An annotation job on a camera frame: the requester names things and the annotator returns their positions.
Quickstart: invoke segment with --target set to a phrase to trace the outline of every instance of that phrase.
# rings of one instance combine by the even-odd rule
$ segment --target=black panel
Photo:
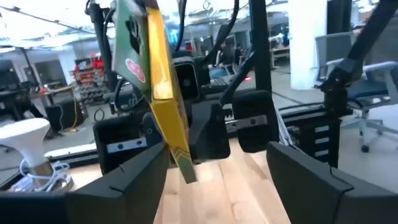
[[[169,152],[164,143],[67,194],[71,223],[152,224],[163,193]]]
[[[235,119],[267,117],[267,124],[237,130],[244,152],[263,151],[269,141],[279,141],[279,125],[271,94],[254,90],[234,95],[232,108]]]
[[[272,180],[292,223],[333,223],[341,194],[350,184],[330,175],[329,166],[291,147],[267,146]]]
[[[189,146],[194,161],[225,159],[230,155],[224,111],[218,100],[192,105]]]
[[[199,98],[195,64],[193,62],[175,64],[175,71],[177,72],[182,98],[184,100]]]
[[[69,223],[65,196],[0,192],[0,223]]]
[[[272,180],[292,223],[398,223],[398,195],[272,142]]]
[[[140,137],[139,123],[133,115],[98,121],[93,126],[99,165],[103,174],[111,172],[123,162],[140,154],[146,147],[108,153],[107,145]]]

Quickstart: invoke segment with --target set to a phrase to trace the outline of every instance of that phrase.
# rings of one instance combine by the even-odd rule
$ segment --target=office chair
[[[352,32],[322,35],[315,38],[318,54],[316,83],[324,82],[329,73],[348,55],[355,41]]]
[[[384,42],[393,42],[394,34],[389,26],[384,30],[384,35],[374,45],[372,51],[383,51],[381,45]],[[330,34],[317,37],[319,72],[316,82],[324,81],[334,67],[346,57],[354,41],[354,35],[350,32]],[[394,105],[398,103],[398,63],[387,61],[373,63],[363,67],[365,77],[354,82],[347,88],[348,106],[355,110],[361,110],[361,114],[341,124],[343,128],[359,128],[362,137],[361,150],[369,152],[368,128],[373,128],[378,134],[383,132],[398,134],[398,131],[385,127],[383,120],[368,119],[369,110],[380,106]]]

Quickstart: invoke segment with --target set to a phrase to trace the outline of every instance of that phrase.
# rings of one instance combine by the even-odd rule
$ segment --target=desk
[[[282,47],[277,49],[271,49],[271,64],[272,68],[276,68],[275,59],[290,56],[290,47]]]
[[[11,106],[12,109],[12,118],[15,121],[20,121],[23,117],[23,112],[20,111],[18,107],[18,102],[16,100],[16,96],[19,94],[19,91],[0,91],[0,103],[2,103],[0,110],[5,109],[7,106]]]
[[[62,93],[62,92],[66,92],[66,91],[70,91],[71,96],[73,97],[73,86],[69,85],[69,86],[65,86],[65,87],[61,87],[61,88],[57,88],[54,90],[47,90],[44,93],[34,93],[30,95],[30,99],[36,99],[36,98],[40,98],[40,97],[44,97],[46,96],[49,99],[49,102],[51,105],[54,104],[54,99],[52,98],[53,95],[56,95],[57,93]]]
[[[198,182],[186,184],[178,169],[168,170],[154,223],[290,223],[272,183],[266,153],[246,154],[237,139],[230,145],[229,158],[195,166]],[[93,147],[86,146],[65,152]],[[72,169],[70,174],[74,189],[102,176],[98,164]]]

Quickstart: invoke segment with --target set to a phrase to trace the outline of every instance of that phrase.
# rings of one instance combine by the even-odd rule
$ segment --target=cable bundle
[[[60,161],[51,164],[52,168],[52,176],[45,177],[39,175],[33,175],[28,173],[27,163],[25,160],[22,160],[19,165],[19,172],[23,176],[23,178],[14,184],[10,191],[12,192],[51,192],[55,189],[57,184],[61,183],[70,183],[71,177],[67,174],[69,170],[69,165]],[[48,180],[45,185],[42,187],[36,188],[34,187],[34,180]]]

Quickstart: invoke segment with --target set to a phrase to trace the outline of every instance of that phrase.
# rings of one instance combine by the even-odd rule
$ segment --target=ceiling
[[[96,0],[101,7],[109,7],[112,0]],[[378,0],[360,0],[358,4],[367,7],[366,3]],[[177,0],[157,0],[165,16],[165,23],[171,26],[179,24]],[[90,17],[84,13],[86,0],[0,0],[0,45],[18,47],[56,47],[79,39],[95,37]],[[223,22],[231,16],[233,0],[188,0],[186,9],[186,26],[198,26]],[[268,12],[286,11],[287,0],[266,0]],[[239,1],[238,21],[249,15],[248,0]],[[19,8],[19,12],[40,17],[36,19],[4,8]]]

